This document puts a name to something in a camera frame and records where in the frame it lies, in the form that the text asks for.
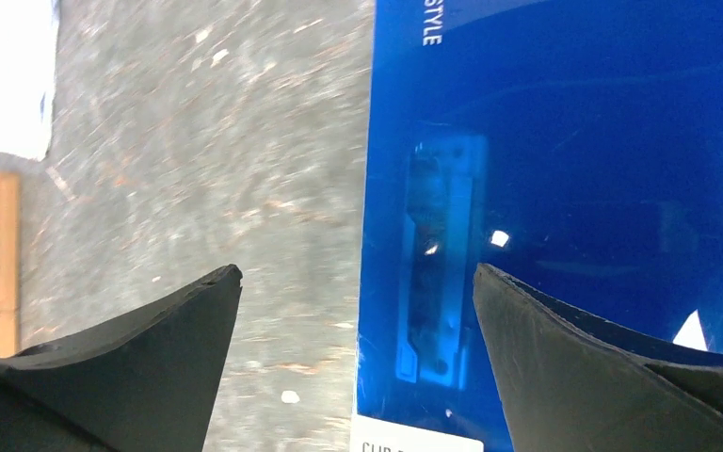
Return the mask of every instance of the scratched surface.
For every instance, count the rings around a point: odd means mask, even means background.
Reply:
[[[23,345],[237,263],[205,450],[346,450],[372,20],[370,0],[63,2],[51,152],[0,155],[24,177]]]

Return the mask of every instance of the blue packaging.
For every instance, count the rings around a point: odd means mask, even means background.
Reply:
[[[380,0],[351,450],[512,450],[487,262],[723,353],[723,0]]]

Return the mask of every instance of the white label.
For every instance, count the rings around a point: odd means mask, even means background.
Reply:
[[[350,452],[484,452],[480,441],[354,414]]]

